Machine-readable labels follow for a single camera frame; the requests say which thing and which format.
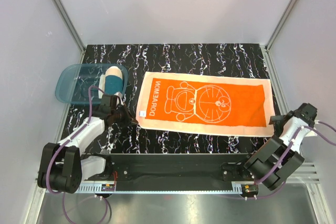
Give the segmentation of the teal and cream Doraemon towel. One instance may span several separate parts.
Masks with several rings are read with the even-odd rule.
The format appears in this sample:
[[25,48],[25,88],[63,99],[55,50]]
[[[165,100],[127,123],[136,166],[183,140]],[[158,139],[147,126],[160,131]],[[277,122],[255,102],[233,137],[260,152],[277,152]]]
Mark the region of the teal and cream Doraemon towel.
[[125,93],[126,77],[121,65],[101,64],[102,75],[99,79],[99,89],[105,94]]

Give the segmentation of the orange and cream Doraemon towel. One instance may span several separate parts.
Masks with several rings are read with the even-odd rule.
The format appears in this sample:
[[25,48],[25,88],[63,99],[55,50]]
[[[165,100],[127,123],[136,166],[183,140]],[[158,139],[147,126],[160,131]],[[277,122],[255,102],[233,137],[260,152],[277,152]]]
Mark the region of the orange and cream Doraemon towel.
[[269,137],[273,115],[268,79],[146,72],[136,120],[148,130]]

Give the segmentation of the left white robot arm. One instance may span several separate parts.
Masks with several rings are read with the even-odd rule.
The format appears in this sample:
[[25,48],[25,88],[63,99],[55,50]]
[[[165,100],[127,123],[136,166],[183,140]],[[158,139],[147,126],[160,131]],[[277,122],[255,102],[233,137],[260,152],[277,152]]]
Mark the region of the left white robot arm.
[[114,124],[127,127],[137,124],[120,93],[104,94],[100,105],[67,138],[58,143],[47,143],[41,155],[37,185],[52,194],[77,191],[82,181],[106,170],[107,159],[98,156],[81,158],[95,138]]

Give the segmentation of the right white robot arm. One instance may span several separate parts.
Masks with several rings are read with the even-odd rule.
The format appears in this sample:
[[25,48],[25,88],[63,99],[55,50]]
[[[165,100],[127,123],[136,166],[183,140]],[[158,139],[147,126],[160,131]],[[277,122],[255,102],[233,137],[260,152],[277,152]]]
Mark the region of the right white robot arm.
[[255,184],[275,190],[303,164],[300,145],[314,127],[317,111],[312,104],[303,103],[285,115],[270,117],[273,136],[244,163]]

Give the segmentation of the translucent blue plastic tray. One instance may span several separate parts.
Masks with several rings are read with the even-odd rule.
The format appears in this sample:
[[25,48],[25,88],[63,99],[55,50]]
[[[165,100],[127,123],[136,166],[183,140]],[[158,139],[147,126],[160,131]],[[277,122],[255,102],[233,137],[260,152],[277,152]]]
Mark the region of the translucent blue plastic tray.
[[[55,96],[58,101],[73,105],[100,104],[104,91],[99,89],[102,75],[101,64],[76,64],[66,68],[59,77]],[[125,89],[128,84],[128,71],[122,66],[126,77]]]

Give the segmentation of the right small circuit board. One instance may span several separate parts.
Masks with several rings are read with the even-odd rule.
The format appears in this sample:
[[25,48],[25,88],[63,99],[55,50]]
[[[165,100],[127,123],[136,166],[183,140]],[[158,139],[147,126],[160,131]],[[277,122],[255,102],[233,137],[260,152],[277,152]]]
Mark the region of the right small circuit board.
[[245,185],[244,192],[245,193],[258,193],[259,187],[258,185]]

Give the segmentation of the small circuit board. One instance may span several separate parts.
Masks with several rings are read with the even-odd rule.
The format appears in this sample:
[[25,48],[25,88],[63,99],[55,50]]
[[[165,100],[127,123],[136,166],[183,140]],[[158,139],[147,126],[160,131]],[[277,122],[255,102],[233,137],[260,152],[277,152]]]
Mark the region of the small circuit board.
[[102,184],[101,191],[115,191],[115,184]]
[[244,192],[245,193],[258,193],[259,187],[258,185],[245,185]]

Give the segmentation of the left small circuit board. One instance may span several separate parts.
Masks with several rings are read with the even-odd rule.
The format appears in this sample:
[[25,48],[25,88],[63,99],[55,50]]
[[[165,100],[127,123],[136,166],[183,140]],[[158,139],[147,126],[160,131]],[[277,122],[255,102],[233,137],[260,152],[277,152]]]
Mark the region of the left small circuit board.
[[102,184],[101,191],[115,191],[115,184]]

